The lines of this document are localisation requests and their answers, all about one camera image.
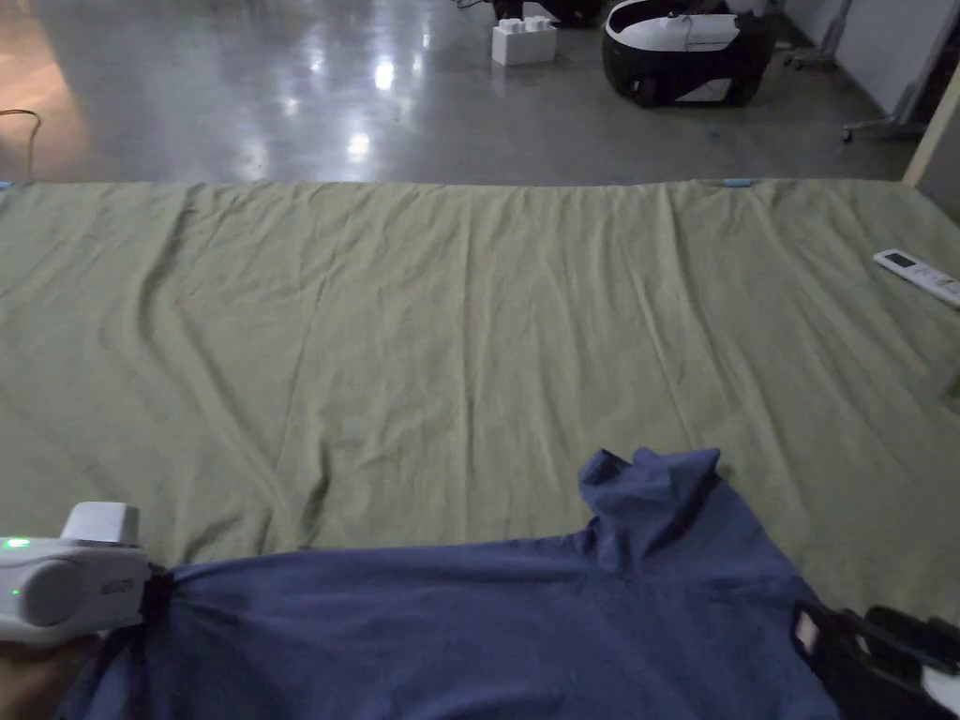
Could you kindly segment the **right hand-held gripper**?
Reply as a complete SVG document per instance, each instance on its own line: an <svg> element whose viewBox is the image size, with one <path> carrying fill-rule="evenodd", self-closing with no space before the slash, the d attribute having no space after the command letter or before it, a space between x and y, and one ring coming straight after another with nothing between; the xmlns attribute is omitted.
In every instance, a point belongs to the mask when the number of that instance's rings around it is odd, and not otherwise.
<svg viewBox="0 0 960 720"><path fill-rule="evenodd" d="M936 719L938 706L960 709L959 630L943 618L799 601L793 633L843 719Z"/></svg>

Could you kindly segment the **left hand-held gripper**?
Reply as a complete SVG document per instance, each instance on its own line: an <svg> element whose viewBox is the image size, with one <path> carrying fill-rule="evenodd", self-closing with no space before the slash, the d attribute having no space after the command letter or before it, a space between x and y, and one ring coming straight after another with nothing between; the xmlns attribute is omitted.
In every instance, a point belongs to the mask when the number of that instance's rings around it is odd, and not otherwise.
<svg viewBox="0 0 960 720"><path fill-rule="evenodd" d="M55 537L1 538L1 639L62 644L169 614L172 570L139 542L141 513L121 502L76 504Z"/></svg>

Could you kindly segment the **person's left hand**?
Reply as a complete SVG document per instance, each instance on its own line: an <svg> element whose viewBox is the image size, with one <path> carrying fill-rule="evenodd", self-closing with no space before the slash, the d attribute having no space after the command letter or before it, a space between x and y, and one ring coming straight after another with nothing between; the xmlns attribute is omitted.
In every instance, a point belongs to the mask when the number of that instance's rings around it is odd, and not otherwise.
<svg viewBox="0 0 960 720"><path fill-rule="evenodd" d="M1 717L52 719L102 643L98 635L47 647L3 641Z"/></svg>

